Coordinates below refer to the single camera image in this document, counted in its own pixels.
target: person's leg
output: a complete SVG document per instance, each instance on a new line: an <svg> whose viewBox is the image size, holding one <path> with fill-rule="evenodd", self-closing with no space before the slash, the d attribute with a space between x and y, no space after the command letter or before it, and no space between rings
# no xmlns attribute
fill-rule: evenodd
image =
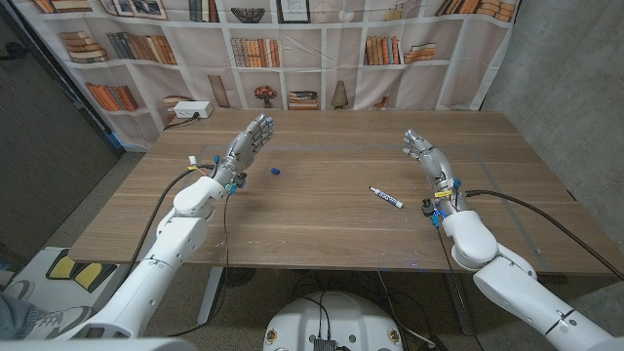
<svg viewBox="0 0 624 351"><path fill-rule="evenodd" d="M0 340L25 338L34 328L39 309L0 292Z"/></svg>

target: wooden table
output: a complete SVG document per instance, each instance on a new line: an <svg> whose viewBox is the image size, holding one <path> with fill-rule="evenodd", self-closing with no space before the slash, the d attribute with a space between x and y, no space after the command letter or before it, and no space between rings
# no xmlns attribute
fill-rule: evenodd
<svg viewBox="0 0 624 351"><path fill-rule="evenodd" d="M257 113L219 110L208 120L163 133L69 255L78 261L128 262L158 197L185 170L188 155L211 162ZM419 164L402 152L403 133L412 128L445 152L463 190L497 190L528 201L624 269L614 244L502 114L275 110L270 115L275 137L247 170L247 187L227 205L230 266L448 271L438 234L420 210L433 191ZM273 167L281 173L272 175ZM174 188L158 219L197 176ZM404 208L376 197L369 186L403 201ZM469 204L498 242L538 272L607 272L529 210L485 195ZM222 207L223 202L210 222L209 239L191 262L225 264ZM449 252L452 239L443 237Z"/></svg>

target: robotic arm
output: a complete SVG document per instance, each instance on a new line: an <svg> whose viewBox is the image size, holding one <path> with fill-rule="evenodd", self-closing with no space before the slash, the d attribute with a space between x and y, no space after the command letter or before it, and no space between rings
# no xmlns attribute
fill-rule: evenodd
<svg viewBox="0 0 624 351"><path fill-rule="evenodd" d="M557 349L586 351L613 340L592 321L537 282L533 267L518 254L496 242L479 215L471 211L461 182L453 178L444 153L415 131L405 133L404 152L420 162L436 191L436 202L423 201L426 215L442 215L442 226L454 241L453 259L464 269L477 272L479 290L499 307L535 328Z"/></svg>
<svg viewBox="0 0 624 351"><path fill-rule="evenodd" d="M256 117L230 143L212 176L200 177L175 195L174 208L158 224L156 242L106 306L57 339L140 336L178 268L206 240L213 203L232 186L244 185L243 171L272 137L272 118Z"/></svg>

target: whiteboard marker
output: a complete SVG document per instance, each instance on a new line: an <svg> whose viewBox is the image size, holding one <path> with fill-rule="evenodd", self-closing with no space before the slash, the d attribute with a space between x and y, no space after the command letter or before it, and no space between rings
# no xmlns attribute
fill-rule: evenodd
<svg viewBox="0 0 624 351"><path fill-rule="evenodd" d="M398 207L399 209L401 209L403 207L403 203L395 198L393 198L392 196L384 193L383 191L379 190L379 189L375 189L372 186L369 186L369 189L372 190L372 192L377 195L378 197L384 199L385 201L389 202L390 204Z"/></svg>

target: shoe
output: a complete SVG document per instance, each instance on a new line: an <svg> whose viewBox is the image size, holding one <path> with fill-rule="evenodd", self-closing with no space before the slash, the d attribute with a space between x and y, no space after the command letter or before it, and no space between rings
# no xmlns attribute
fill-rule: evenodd
<svg viewBox="0 0 624 351"><path fill-rule="evenodd" d="M18 299L20 301L28 301L28 298L32 294L32 291L35 290L35 284L30 281L19 281L11 284L8 288L6 288L2 293L7 294L8 296Z"/></svg>
<svg viewBox="0 0 624 351"><path fill-rule="evenodd" d="M93 313L93 308L81 306L44 314L37 319L37 324L26 339L55 338L85 322Z"/></svg>

